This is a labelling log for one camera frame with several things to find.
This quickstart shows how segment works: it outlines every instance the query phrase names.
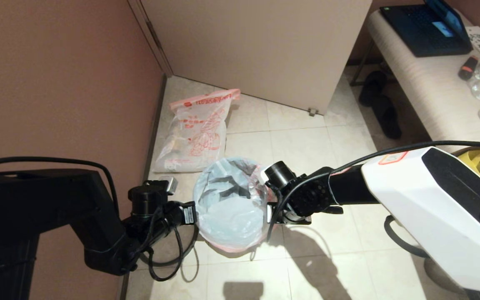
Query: baseboard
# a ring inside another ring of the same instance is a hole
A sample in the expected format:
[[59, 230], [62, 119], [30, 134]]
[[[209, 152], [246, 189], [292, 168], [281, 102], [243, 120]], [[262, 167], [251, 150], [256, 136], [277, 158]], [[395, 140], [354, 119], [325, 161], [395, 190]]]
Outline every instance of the baseboard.
[[[143, 172], [142, 182], [147, 180], [149, 177], [149, 172], [151, 171], [151, 161], [153, 159], [153, 148], [155, 148], [155, 142], [157, 140], [158, 132], [158, 122], [160, 121], [160, 111], [162, 110], [162, 103], [164, 102], [164, 93], [166, 91], [166, 74], [162, 76], [162, 85], [160, 87], [160, 94], [158, 95], [158, 105], [157, 111], [155, 112], [155, 121], [152, 125], [151, 137], [149, 139], [149, 150], [147, 152], [147, 158], [145, 159], [145, 169]], [[116, 295], [116, 300], [126, 300], [127, 297], [127, 287], [129, 284], [129, 275], [130, 273], [120, 276], [120, 281], [118, 283], [118, 294]]]
[[143, 179], [147, 180], [149, 177], [149, 173], [151, 172], [151, 161], [153, 159], [153, 149], [155, 148], [155, 142], [157, 140], [157, 132], [158, 132], [158, 122], [160, 122], [160, 112], [162, 111], [162, 104], [164, 102], [164, 93], [166, 91], [166, 74], [162, 76], [162, 87], [160, 87], [160, 94], [158, 97], [158, 105], [157, 111], [155, 112], [155, 122], [153, 124], [151, 138], [149, 139], [149, 150], [147, 153], [147, 159], [145, 160], [145, 169], [143, 172]]

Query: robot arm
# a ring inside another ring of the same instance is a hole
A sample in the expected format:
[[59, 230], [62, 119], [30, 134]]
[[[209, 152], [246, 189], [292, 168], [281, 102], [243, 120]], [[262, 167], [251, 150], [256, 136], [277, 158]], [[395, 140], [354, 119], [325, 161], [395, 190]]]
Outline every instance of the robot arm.
[[324, 167], [296, 177], [283, 162], [269, 167], [268, 186], [289, 198], [282, 211], [275, 209], [279, 203], [268, 209], [277, 223], [309, 224], [312, 213], [342, 213], [335, 205], [381, 203], [393, 216], [385, 222], [391, 237], [389, 222], [395, 218], [451, 279], [480, 291], [479, 175], [432, 147], [379, 156], [331, 176], [330, 171]]
[[[381, 203], [456, 283], [480, 291], [480, 177], [437, 148], [387, 153], [308, 176], [275, 163], [265, 171], [278, 197], [268, 222], [310, 224], [313, 213]], [[151, 245], [197, 222], [194, 203], [168, 201], [174, 189], [173, 178], [132, 188], [132, 213], [122, 221], [95, 171], [0, 172], [0, 299], [28, 298], [39, 234], [66, 224], [83, 243], [87, 266], [113, 275], [133, 270]], [[179, 247], [180, 264], [190, 246], [183, 254]]]
[[88, 267], [112, 275], [134, 270], [142, 252], [197, 221], [193, 203], [168, 202], [175, 185], [170, 177], [132, 188], [133, 210], [122, 221], [96, 171], [0, 172], [0, 299], [28, 298], [39, 235], [68, 224]]

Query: bench leg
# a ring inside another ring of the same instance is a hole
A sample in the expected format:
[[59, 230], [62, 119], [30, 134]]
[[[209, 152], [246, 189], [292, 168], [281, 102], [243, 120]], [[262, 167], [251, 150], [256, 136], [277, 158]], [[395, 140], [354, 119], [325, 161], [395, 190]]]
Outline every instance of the bench leg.
[[349, 83], [352, 87], [356, 87], [357, 85], [363, 85], [364, 82], [357, 82], [357, 78], [360, 75], [360, 71], [362, 71], [362, 68], [364, 67], [364, 63], [366, 63], [366, 59], [368, 58], [368, 55], [370, 55], [370, 52], [373, 49], [373, 40], [371, 40], [370, 44], [368, 45], [368, 48], [366, 50], [366, 53], [364, 53], [364, 56], [362, 56], [362, 60], [360, 61], [360, 65], [358, 65], [358, 69], [355, 71], [355, 74], [353, 75], [353, 79]]

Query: cable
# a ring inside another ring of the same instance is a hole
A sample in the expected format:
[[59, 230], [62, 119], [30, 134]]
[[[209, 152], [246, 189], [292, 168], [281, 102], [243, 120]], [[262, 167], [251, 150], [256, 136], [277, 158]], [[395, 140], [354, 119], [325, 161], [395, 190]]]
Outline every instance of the cable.
[[[177, 227], [173, 228], [173, 230], [175, 230], [175, 237], [177, 238], [177, 245], [179, 246], [179, 257], [181, 257], [183, 255], [183, 244], [181, 243], [181, 235], [179, 234], [179, 231], [177, 230]], [[153, 261], [153, 250], [150, 249], [149, 251], [149, 260], [150, 261]], [[153, 270], [153, 264], [148, 264], [149, 265], [149, 275], [151, 275], [151, 278], [153, 278], [154, 280], [156, 281], [167, 281], [168, 279], [171, 279], [172, 277], [175, 276], [175, 274], [177, 273], [177, 271], [179, 271], [179, 268], [181, 268], [181, 262], [183, 262], [183, 260], [179, 260], [177, 262], [177, 266], [175, 267], [175, 270], [173, 270], [173, 272], [167, 276], [167, 277], [158, 277], [158, 275], [156, 275], [155, 273], [155, 270]]]
[[170, 260], [168, 262], [154, 262], [152, 260], [150, 260], [149, 262], [153, 264], [153, 266], [155, 267], [166, 267], [166, 266], [171, 266], [177, 262], [179, 262], [179, 260], [183, 260], [184, 258], [186, 258], [186, 256], [188, 255], [188, 253], [190, 253], [190, 251], [192, 250], [192, 248], [194, 247], [194, 245], [196, 244], [196, 240], [198, 239], [198, 234], [200, 233], [200, 229], [194, 225], [194, 233], [192, 234], [192, 239], [190, 241], [190, 243], [188, 244], [188, 247], [186, 247], [185, 251], [182, 253], [182, 257], [177, 257], [177, 258], [174, 258], [173, 260]]
[[155, 221], [158, 219], [159, 216], [161, 216], [161, 217], [163, 216], [162, 206], [157, 207], [155, 212], [153, 212], [153, 216], [151, 217], [151, 222], [149, 223], [149, 230], [147, 231], [147, 236], [145, 237], [145, 240], [143, 241], [143, 243], [141, 243], [140, 246], [135, 250], [135, 253], [142, 252], [144, 249], [147, 248], [147, 246], [151, 242], [151, 238], [153, 236], [153, 226], [154, 226]]
[[89, 165], [91, 167], [95, 167], [97, 169], [101, 169], [103, 173], [105, 173], [105, 177], [107, 177], [107, 182], [110, 187], [110, 193], [112, 194], [112, 202], [114, 204], [114, 211], [116, 215], [120, 217], [120, 208], [118, 207], [118, 196], [116, 195], [116, 188], [114, 187], [114, 181], [112, 176], [110, 175], [109, 170], [104, 166], [100, 165], [99, 163], [92, 162], [92, 161], [84, 161], [84, 160], [74, 160], [74, 159], [61, 159], [57, 157], [43, 157], [43, 156], [11, 156], [11, 157], [3, 157], [0, 158], [0, 165], [3, 163], [11, 163], [11, 162], [55, 162], [55, 163], [71, 163], [74, 165]]
[[410, 245], [406, 241], [404, 241], [401, 237], [398, 236], [390, 226], [390, 223], [394, 222], [395, 218], [394, 216], [387, 216], [385, 219], [385, 231], [386, 234], [396, 243], [398, 246], [402, 247], [404, 250], [406, 250], [410, 254], [414, 254], [415, 256], [419, 256], [420, 258], [430, 258], [430, 256], [425, 252], [425, 250]]
[[[395, 147], [395, 148], [390, 148], [390, 149], [386, 149], [386, 150], [381, 150], [381, 151], [378, 151], [378, 152], [375, 152], [375, 153], [372, 153], [372, 154], [368, 154], [366, 156], [363, 156], [359, 159], [356, 159], [352, 162], [349, 162], [341, 167], [338, 167], [337, 169], [333, 169], [332, 171], [330, 172], [326, 172], [326, 173], [322, 173], [322, 174], [319, 174], [319, 175], [316, 175], [314, 177], [311, 177], [303, 182], [300, 182], [299, 184], [297, 184], [296, 186], [294, 186], [294, 188], [292, 188], [292, 190], [290, 190], [290, 192], [288, 194], [286, 194], [286, 197], [284, 198], [284, 200], [282, 200], [281, 202], [278, 203], [276, 209], [274, 210], [273, 212], [273, 215], [272, 215], [272, 219], [270, 220], [270, 226], [269, 226], [269, 230], [268, 230], [268, 235], [267, 235], [267, 241], [270, 240], [271, 236], [272, 236], [272, 228], [273, 228], [273, 225], [275, 224], [275, 222], [277, 221], [277, 217], [279, 215], [279, 213], [283, 210], [283, 208], [285, 207], [285, 205], [288, 203], [288, 201], [290, 200], [290, 196], [297, 190], [299, 189], [301, 186], [311, 182], [311, 181], [314, 181], [316, 179], [319, 179], [319, 178], [322, 178], [324, 176], [329, 176], [329, 179], [331, 178], [331, 175], [334, 174], [334, 173], [337, 173], [337, 172], [340, 172], [340, 171], [343, 171], [344, 169], [346, 169], [347, 167], [351, 167], [353, 165], [356, 165], [362, 161], [365, 161], [365, 160], [368, 160], [368, 159], [371, 159], [371, 158], [374, 158], [376, 156], [379, 156], [379, 155], [383, 155], [383, 154], [390, 154], [390, 153], [397, 153], [397, 152], [402, 152], [402, 151], [409, 151], [409, 150], [415, 150], [415, 149], [418, 149], [418, 148], [426, 148], [426, 147], [432, 147], [432, 146], [467, 146], [467, 147], [479, 147], [480, 148], [480, 142], [467, 142], [467, 141], [457, 141], [457, 140], [444, 140], [444, 141], [433, 141], [433, 142], [419, 142], [417, 144], [412, 144], [412, 145], [407, 145], [407, 146], [400, 146], [400, 147]], [[328, 183], [328, 188], [329, 188], [329, 192], [331, 193], [331, 197], [333, 198], [333, 200], [336, 201], [335, 199], [335, 195], [333, 194], [333, 191], [331, 189], [331, 184], [329, 184], [329, 180], [327, 181]]]

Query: black slipper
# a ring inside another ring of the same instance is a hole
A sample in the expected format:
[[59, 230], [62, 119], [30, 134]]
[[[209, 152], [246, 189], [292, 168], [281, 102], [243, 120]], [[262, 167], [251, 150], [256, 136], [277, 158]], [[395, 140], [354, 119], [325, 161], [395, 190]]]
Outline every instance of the black slipper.
[[380, 95], [386, 85], [387, 77], [381, 71], [373, 71], [364, 80], [364, 86], [358, 97], [358, 102], [363, 106], [369, 107], [372, 105], [373, 98]]
[[396, 113], [396, 109], [394, 108], [392, 101], [390, 101], [390, 98], [385, 95], [374, 97], [372, 101], [372, 109], [377, 121], [379, 121], [379, 125], [381, 125], [383, 133], [391, 139], [400, 138], [401, 129], [397, 123], [398, 114]]

